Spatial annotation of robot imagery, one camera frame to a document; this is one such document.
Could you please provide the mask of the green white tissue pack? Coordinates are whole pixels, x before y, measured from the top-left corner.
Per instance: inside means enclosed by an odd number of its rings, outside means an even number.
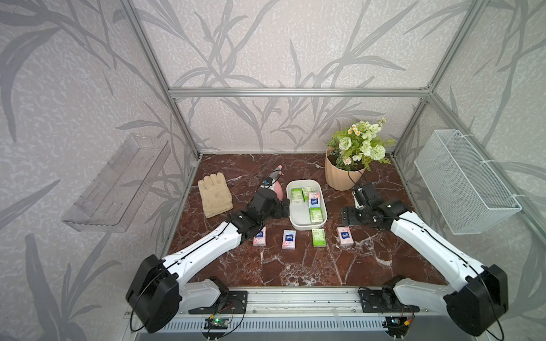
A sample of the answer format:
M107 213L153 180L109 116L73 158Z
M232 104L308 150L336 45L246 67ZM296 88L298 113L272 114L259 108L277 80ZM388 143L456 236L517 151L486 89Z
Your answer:
M291 201L293 203L303 203L304 194L301 188L292 188L291 189Z

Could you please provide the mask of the pink tempo tissue pack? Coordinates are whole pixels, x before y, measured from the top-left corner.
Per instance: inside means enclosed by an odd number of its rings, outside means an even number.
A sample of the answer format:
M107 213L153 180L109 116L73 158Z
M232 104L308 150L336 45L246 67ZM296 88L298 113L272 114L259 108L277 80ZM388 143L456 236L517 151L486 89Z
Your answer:
M309 192L308 193L308 204L309 208L320 208L321 207L321 193L319 191Z
M282 248L287 250L294 250L296 248L296 236L296 231L284 230L282 238Z
M337 227L338 243L340 247L349 247L354 245L350 227Z
M264 247L267 244L267 228L263 227L253 238L254 247Z

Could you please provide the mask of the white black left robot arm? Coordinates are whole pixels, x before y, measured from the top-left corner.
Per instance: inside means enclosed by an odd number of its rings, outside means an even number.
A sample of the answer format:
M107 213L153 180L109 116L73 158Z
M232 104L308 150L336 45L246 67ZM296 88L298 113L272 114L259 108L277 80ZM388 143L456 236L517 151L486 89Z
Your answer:
M226 252L252 240L271 219L287 217L282 187L260 186L246 209L236 211L211 233L190 246L160 259L152 254L136 271L126 300L143 329L155 333L179 312L196 308L218 309L228 289L219 281L190 280Z

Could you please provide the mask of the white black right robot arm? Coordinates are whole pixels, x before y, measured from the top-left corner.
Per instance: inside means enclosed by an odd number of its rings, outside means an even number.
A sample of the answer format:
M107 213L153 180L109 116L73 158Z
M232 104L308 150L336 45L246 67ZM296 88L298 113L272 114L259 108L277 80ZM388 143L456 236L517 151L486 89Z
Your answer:
M445 279L444 285L396 276L379 289L358 290L363 312L401 313L420 309L446 315L468 335L478 337L508 312L508 277L487 267L432 230L399 200L383 200L372 183L355 185L355 205L344 207L347 227L368 226L393 233L420 253Z

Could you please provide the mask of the white oval storage box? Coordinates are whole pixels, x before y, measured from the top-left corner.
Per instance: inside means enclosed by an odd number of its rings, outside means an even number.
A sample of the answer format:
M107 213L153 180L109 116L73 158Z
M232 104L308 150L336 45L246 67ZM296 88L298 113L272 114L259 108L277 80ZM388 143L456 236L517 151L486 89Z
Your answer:
M308 200L302 200L301 203L297 203L292 199L292 191L301 188L311 188L312 193L320 194L320 198L318 199L319 208L321 209L322 214L322 220L320 222L314 222L312 220ZM289 199L289 218L294 229L298 231L319 229L326 224L328 220L326 203L322 188L317 181L310 179L293 180L292 182L288 183L286 194L287 198Z

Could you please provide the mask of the pink spray bottle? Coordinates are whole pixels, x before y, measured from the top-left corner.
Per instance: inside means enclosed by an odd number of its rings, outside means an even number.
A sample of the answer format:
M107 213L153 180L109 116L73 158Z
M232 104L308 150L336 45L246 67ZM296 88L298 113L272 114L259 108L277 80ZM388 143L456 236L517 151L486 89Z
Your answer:
M283 197L284 197L282 186L279 184L279 179L282 176L282 169L283 169L283 166L278 165L276 167L276 169L274 169L273 172L270 173L270 176L273 176L273 177L277 178L277 183L276 183L275 189L273 191L277 194L277 198L280 201L282 201Z

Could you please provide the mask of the cream fabric work glove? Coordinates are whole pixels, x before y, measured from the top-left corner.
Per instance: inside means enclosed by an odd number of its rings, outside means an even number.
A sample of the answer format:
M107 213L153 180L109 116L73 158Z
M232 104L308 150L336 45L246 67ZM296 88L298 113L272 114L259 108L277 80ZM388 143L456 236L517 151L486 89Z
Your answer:
M233 197L223 173L214 173L198 181L198 188L206 218L233 209Z

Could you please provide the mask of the beige pot with flowers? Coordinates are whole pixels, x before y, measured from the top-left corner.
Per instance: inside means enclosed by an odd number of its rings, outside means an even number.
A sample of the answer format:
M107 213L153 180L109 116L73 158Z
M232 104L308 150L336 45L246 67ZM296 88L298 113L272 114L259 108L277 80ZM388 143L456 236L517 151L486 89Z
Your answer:
M333 135L325 159L326 182L331 188L350 190L374 163L391 163L387 149L395 141L380 137L384 123L384 119L359 121Z

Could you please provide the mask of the green circuit board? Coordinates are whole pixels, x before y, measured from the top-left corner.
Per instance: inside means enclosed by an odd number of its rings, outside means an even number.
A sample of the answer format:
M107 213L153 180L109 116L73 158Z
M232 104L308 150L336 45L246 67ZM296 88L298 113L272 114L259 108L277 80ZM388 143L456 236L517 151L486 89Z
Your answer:
M230 327L230 318L206 318L203 329L210 331L226 331Z

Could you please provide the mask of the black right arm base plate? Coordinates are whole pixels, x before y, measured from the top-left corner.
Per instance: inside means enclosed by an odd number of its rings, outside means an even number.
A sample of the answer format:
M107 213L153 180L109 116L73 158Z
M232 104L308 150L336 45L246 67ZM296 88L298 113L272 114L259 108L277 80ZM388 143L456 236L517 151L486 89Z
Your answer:
M361 308L364 313L419 313L420 308L415 305L403 305L391 287L358 289Z

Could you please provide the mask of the aluminium cage frame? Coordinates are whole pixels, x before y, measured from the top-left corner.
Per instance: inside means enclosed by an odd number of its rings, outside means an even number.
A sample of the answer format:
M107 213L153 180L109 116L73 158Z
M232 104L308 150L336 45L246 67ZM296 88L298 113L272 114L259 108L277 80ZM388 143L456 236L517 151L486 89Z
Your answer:
M422 219L508 275L508 340L545 339L544 1L131 1L160 86L198 152L324 152L385 119ZM455 235L415 167L463 132L520 212Z

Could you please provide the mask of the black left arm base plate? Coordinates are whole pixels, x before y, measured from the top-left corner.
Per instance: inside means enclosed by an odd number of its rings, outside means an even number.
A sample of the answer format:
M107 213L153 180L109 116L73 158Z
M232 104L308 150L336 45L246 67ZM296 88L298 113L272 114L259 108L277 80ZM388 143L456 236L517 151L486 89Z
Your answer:
M194 308L189 311L191 315L217 315L219 313L243 314L247 310L248 292L229 291L220 294L217 301L209 307Z

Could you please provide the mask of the clear acrylic wall shelf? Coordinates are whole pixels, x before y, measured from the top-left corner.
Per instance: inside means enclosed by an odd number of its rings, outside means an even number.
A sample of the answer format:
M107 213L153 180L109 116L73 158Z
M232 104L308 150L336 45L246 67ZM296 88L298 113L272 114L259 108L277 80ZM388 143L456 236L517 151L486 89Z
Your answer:
M166 138L130 134L61 222L79 232L126 232L170 153Z

